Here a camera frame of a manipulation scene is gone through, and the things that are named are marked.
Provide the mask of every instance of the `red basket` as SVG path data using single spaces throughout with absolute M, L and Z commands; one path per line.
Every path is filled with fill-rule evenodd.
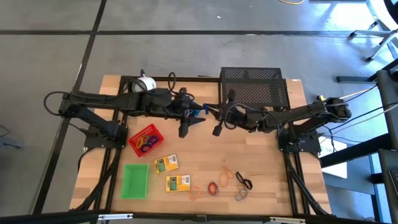
M 157 136 L 159 138 L 159 140 L 145 152 L 141 151 L 142 145 L 144 145 L 146 143 L 145 140 L 147 141 L 148 138 L 151 136 Z M 148 154 L 152 150 L 154 150 L 158 145 L 160 145 L 163 142 L 163 140 L 164 140 L 163 136 L 160 134 L 160 132 L 157 130 L 157 128 L 153 124 L 151 124 L 148 127 L 141 130 L 140 132 L 138 132 L 137 134 L 135 134 L 133 137 L 131 137 L 129 139 L 129 143 L 130 143 L 132 149 L 134 150 L 134 152 L 136 152 L 137 156 L 141 157 L 141 156 Z

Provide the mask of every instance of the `black metal frame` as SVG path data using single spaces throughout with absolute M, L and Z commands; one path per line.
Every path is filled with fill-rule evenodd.
M 83 55 L 81 61 L 81 67 L 79 69 L 78 75 L 76 77 L 75 84 L 72 88 L 72 91 L 79 91 L 81 87 L 81 83 L 83 81 L 83 77 L 88 65 L 88 61 L 90 58 L 90 54 L 94 45 L 94 41 L 97 35 L 304 35 L 304 36 L 348 36 L 351 31 L 299 31 L 299 30 L 287 30 L 287 31 L 277 31 L 277 30 L 99 30 L 100 22 L 102 19 L 102 15 L 104 13 L 104 9 L 106 6 L 107 0 L 101 0 L 99 5 L 99 10 L 96 15 L 95 23 L 93 25 L 92 30 L 0 30 L 0 35 L 89 35 L 88 43 L 85 49 L 85 53 Z M 156 81 L 167 81 L 166 77 L 157 77 Z M 178 82 L 217 82 L 218 83 L 218 95 L 219 102 L 221 102 L 221 81 L 219 78 L 177 78 Z M 126 77 L 121 78 L 121 82 L 119 84 L 119 92 L 121 91 L 122 86 L 126 82 Z M 115 111 L 113 114 L 113 120 L 116 121 L 118 118 L 118 111 Z M 127 120 L 127 116 L 123 116 L 122 124 L 125 124 Z M 116 182 L 116 174 L 117 169 L 112 173 L 111 180 L 109 183 L 108 189 L 108 197 L 106 200 L 105 210 L 98 210 L 101 201 L 100 192 L 98 196 L 95 198 L 94 202 L 94 210 L 93 211 L 70 211 L 67 213 L 51 213 L 51 214 L 41 214 L 42 209 L 45 203 L 45 199 L 47 197 L 47 192 L 49 191 L 49 187 L 52 181 L 52 177 L 55 172 L 55 168 L 58 162 L 58 158 L 60 152 L 62 150 L 62 145 L 65 140 L 65 136 L 67 133 L 69 124 L 69 119 L 62 119 L 60 126 L 57 131 L 57 135 L 54 139 L 51 155 L 49 157 L 48 163 L 45 166 L 45 172 L 42 180 L 40 181 L 39 190 L 37 195 L 34 198 L 32 204 L 32 214 L 34 217 L 46 216 L 46 217 L 61 217 L 62 215 L 70 216 L 71 221 L 75 221 L 77 218 L 75 215 L 88 215 L 90 218 L 94 218 L 95 215 L 99 212 L 109 213 L 111 208 L 111 199 L 114 192 L 114 186 Z M 104 153 L 103 164 L 101 168 L 101 175 L 104 176 L 108 166 L 109 166 L 109 158 L 111 155 L 112 149 L 106 148 Z M 116 149 L 115 157 L 116 162 L 118 164 L 120 159 L 121 149 Z M 284 152 L 284 159 L 290 159 L 290 155 Z M 298 153 L 294 154 L 296 170 L 299 178 L 304 181 L 302 166 L 300 161 L 300 156 Z M 320 217 L 316 215 L 310 215 L 310 210 L 308 206 L 308 202 L 303 197 L 303 211 L 304 214 L 299 214 L 297 211 L 297 201 L 294 192 L 294 182 L 292 180 L 291 175 L 287 172 L 287 182 L 289 186 L 289 194 L 290 201 L 292 204 L 292 218 L 303 218 L 306 219 L 307 223 L 336 223 L 336 221 L 341 223 L 362 223 L 361 221 L 356 220 L 347 220 L 343 218 L 335 218 L 335 217 Z M 25 216 L 19 216 L 17 218 L 24 219 Z M 274 218 L 270 216 L 259 216 L 259 215 L 195 215 L 195 214 L 168 214 L 168 213 L 134 213 L 134 218 L 160 218 L 160 219 L 178 219 L 178 220 L 193 220 L 197 222 L 206 222 L 209 220 L 233 220 L 233 221 L 254 221 L 254 222 L 269 222 L 275 221 Z M 37 222 L 35 218 L 26 217 L 29 222 Z M 40 220 L 37 223 L 45 223 L 43 220 Z

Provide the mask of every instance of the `rubber bands in basket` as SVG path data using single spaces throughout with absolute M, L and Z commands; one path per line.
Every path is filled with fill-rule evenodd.
M 162 144 L 163 140 L 155 125 L 151 124 L 131 137 L 129 143 L 137 156 L 142 157 Z

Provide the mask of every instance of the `red plastic basket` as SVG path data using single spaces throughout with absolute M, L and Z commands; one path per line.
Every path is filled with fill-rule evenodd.
M 143 136 L 157 136 L 159 140 L 149 150 L 142 152 L 141 147 L 137 147 L 137 145 L 140 144 L 139 141 L 142 141 L 141 137 Z M 163 142 L 163 140 L 164 140 L 163 136 L 157 130 L 155 125 L 151 124 L 148 127 L 141 130 L 140 132 L 138 132 L 137 134 L 135 134 L 133 137 L 131 137 L 129 139 L 129 143 L 134 152 L 136 152 L 137 156 L 142 157 L 151 152 L 152 150 L 154 150 L 158 145 L 160 145 Z

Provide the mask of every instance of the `yellow package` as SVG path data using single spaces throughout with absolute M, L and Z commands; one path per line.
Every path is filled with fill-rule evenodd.
M 190 179 L 191 178 L 189 175 L 166 177 L 166 191 L 167 192 L 189 191 Z
M 177 156 L 174 154 L 155 160 L 155 168 L 157 174 L 178 169 Z

